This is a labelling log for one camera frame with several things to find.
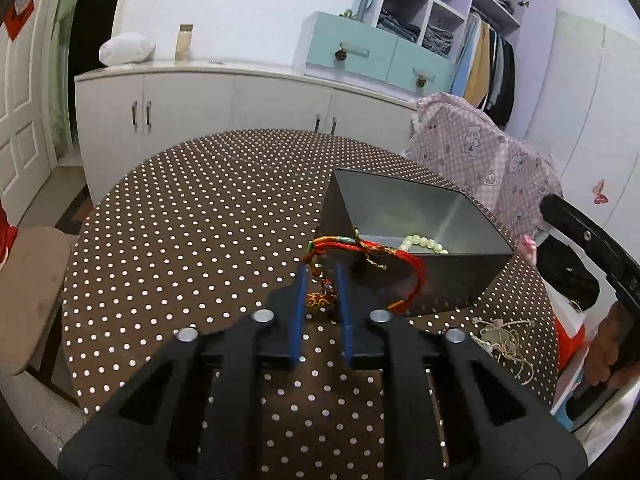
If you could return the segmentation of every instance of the hand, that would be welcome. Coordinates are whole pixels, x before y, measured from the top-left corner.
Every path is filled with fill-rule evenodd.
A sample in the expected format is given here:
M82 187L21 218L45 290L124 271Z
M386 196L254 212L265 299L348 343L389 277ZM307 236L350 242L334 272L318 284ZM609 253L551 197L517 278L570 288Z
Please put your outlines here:
M621 309L616 302L611 307L609 315L598 327L596 337L591 341L587 358L584 361L584 380L591 386L607 383L609 388L622 388L640 378L640 362L632 363L613 375L610 367L618 360L620 345Z
M538 247L531 238L524 235L518 243L518 252L524 256L524 259L532 266L536 266L538 257Z

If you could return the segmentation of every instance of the polka dot tablecloth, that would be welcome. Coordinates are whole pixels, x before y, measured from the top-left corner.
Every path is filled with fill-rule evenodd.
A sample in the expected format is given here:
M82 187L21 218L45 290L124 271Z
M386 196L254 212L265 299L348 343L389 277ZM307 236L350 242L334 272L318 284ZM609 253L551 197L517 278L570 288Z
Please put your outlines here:
M281 130L191 140L121 180L86 220L63 290L63 344L84 412L100 410L179 328L227 328L291 284L338 167L454 187L362 142ZM534 366L527 388L549 405L557 340L537 271L514 256L473 305L412 323L477 332L474 316L536 321L520 331ZM307 317L300 366L264 374L259 474L382 480L381 374L350 370L339 325Z

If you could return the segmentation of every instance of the white door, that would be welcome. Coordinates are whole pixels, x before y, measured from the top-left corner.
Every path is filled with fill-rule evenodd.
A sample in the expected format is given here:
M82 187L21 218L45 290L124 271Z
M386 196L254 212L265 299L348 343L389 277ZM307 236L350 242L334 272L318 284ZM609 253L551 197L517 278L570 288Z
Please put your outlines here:
M143 86L143 75L76 83L78 140L94 204L146 158Z
M0 26L0 199L12 224L50 175L40 105L41 41L34 41L47 8L41 0L34 4L14 42Z
M236 76L231 129L320 131L332 90L270 77Z
M400 153L411 137L411 113L379 99L334 90L323 131Z
M145 156L185 140L228 130L233 89L233 75L146 75L142 133Z

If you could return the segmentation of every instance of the gray metal box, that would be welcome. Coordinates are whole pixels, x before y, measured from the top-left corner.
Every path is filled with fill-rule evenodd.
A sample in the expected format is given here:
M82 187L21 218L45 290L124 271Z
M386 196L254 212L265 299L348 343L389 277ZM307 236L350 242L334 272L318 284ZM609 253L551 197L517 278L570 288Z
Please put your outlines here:
M408 235L434 238L449 254L412 246L426 268L426 285L411 314L466 307L496 278L513 249L493 223L462 192L362 171L334 170L324 198L318 236L354 235L398 247ZM391 256L373 256L387 269L376 269L364 256L335 251L329 258L353 260L353 276L391 303L407 295L415 277L411 267Z

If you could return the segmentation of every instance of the drawer knob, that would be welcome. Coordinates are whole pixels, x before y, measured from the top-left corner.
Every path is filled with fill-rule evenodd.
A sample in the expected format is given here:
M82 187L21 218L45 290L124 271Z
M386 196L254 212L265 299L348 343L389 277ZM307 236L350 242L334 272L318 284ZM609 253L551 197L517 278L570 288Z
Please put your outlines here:
M340 49L335 51L334 56L338 61L344 61L345 59L347 59L347 51L344 50L343 47L340 47Z

